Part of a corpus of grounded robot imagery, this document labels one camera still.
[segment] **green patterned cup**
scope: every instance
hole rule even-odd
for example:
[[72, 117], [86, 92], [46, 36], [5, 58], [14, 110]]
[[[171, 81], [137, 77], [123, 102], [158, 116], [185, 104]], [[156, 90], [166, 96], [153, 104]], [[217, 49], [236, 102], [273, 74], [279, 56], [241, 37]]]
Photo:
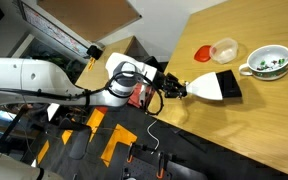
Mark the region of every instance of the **green patterned cup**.
[[242, 64], [239, 71], [260, 80], [279, 79], [288, 72], [288, 48], [281, 45], [260, 47], [248, 56], [247, 63]]

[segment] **wall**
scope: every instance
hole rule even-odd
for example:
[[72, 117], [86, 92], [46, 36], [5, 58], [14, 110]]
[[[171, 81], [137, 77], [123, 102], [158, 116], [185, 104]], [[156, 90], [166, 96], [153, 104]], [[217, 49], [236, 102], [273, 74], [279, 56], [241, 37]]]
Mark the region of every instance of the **wall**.
[[129, 0], [142, 19], [100, 40], [111, 44], [135, 35], [148, 54], [159, 62], [170, 59], [191, 13], [225, 0]]
[[[55, 18], [49, 16], [43, 9], [39, 8], [36, 5], [36, 1], [25, 0], [24, 2], [32, 6], [44, 17], [50, 19], [54, 24], [64, 29], [64, 31], [69, 32], [71, 36], [73, 36], [75, 39], [78, 39], [85, 46], [90, 46], [89, 42], [79, 37], [66, 26], [62, 25]], [[10, 53], [13, 51], [14, 47], [16, 47], [16, 44], [25, 36], [26, 33], [30, 33], [37, 39], [41, 40], [44, 44], [47, 44], [68, 58], [78, 59], [84, 63], [88, 61], [88, 59], [83, 59], [63, 45], [59, 44], [56, 40], [50, 38], [48, 35], [42, 33], [35, 27], [25, 22], [18, 9], [13, 5], [12, 0], [0, 0], [0, 8], [5, 14], [5, 16], [0, 21], [0, 57], [10, 56]]]

